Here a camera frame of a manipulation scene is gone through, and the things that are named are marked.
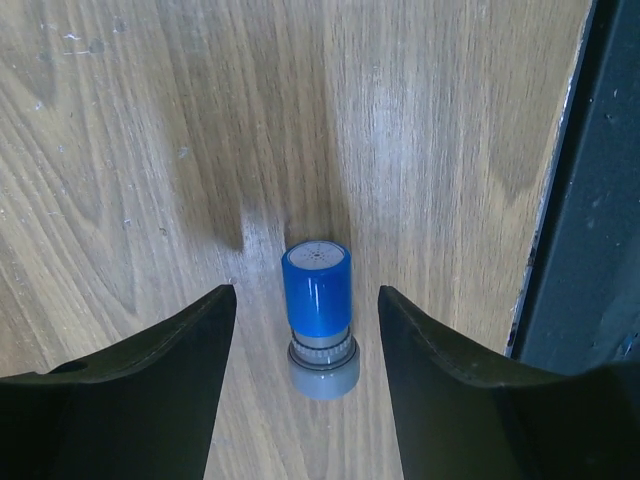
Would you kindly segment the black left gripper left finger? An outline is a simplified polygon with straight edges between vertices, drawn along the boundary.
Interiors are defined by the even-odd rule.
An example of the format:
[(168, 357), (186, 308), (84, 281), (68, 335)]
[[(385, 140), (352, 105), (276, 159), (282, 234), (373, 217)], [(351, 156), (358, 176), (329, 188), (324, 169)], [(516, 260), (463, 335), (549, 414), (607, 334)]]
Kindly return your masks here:
[(236, 306), (221, 285), (103, 350), (2, 378), (2, 478), (203, 478)]

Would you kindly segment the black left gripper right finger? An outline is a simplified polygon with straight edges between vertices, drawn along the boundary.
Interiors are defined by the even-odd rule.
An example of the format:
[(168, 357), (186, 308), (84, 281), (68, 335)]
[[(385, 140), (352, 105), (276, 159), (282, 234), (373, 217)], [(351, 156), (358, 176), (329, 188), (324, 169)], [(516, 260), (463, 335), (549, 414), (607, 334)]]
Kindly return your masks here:
[(502, 356), (379, 291), (380, 337), (407, 479), (635, 479), (639, 367), (565, 376)]

